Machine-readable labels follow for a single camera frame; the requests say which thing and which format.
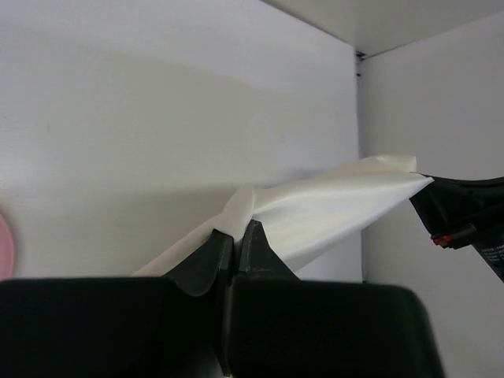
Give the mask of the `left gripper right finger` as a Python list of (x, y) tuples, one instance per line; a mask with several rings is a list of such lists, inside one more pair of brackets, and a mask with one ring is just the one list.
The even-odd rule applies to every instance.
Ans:
[(409, 289), (299, 279), (249, 223), (230, 291), (234, 377), (442, 377)]

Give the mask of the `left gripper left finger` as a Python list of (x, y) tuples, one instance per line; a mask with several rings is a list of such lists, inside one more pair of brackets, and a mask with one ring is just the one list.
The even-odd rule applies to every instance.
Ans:
[(231, 237), (157, 277), (7, 280), (4, 377), (219, 377), (215, 286)]

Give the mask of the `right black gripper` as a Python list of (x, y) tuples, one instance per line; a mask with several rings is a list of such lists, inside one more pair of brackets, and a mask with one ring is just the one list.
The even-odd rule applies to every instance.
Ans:
[(410, 202), (436, 246), (472, 246), (503, 281), (503, 178), (433, 177)]

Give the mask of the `cream cloth placemat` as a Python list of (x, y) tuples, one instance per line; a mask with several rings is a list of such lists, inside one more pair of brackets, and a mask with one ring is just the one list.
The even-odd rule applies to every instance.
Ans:
[(338, 241), (366, 228), (433, 179), (416, 171), (414, 156), (367, 157), (277, 187), (239, 188), (215, 217), (174, 243), (136, 272), (161, 276), (193, 254), (217, 230), (244, 240), (259, 221), (269, 245), (296, 272)]

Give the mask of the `pink plate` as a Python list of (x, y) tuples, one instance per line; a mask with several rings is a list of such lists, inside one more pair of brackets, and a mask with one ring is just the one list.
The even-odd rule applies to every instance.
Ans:
[(0, 216), (0, 274), (1, 280), (9, 279), (15, 267), (13, 235), (3, 215)]

